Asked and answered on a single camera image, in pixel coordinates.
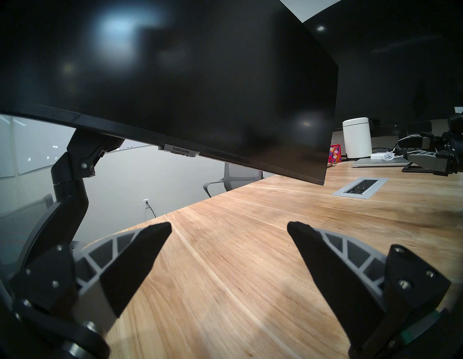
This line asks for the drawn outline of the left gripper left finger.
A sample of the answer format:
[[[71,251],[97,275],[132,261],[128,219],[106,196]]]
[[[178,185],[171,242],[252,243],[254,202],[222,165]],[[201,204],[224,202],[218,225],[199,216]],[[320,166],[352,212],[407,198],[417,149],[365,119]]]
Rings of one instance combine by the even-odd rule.
[[[169,222],[108,236],[76,254],[59,243],[23,266],[10,280],[12,307],[106,334],[121,316],[172,233]]]

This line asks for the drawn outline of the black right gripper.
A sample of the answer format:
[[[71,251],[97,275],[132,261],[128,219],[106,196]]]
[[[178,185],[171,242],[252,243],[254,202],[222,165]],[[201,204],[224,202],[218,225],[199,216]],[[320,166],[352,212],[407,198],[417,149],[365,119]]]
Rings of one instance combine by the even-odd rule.
[[[462,173],[462,133],[449,130],[441,136],[431,133],[412,134],[397,141],[401,149],[431,149],[435,152],[414,150],[407,151],[403,158],[434,175],[448,176]]]

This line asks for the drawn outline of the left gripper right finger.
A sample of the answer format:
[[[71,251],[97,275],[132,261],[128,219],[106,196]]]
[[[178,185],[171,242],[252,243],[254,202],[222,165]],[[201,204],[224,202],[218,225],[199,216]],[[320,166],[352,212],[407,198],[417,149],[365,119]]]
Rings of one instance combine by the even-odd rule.
[[[288,233],[346,333],[349,358],[434,358],[451,281],[411,250],[387,255],[347,235],[289,222]]]

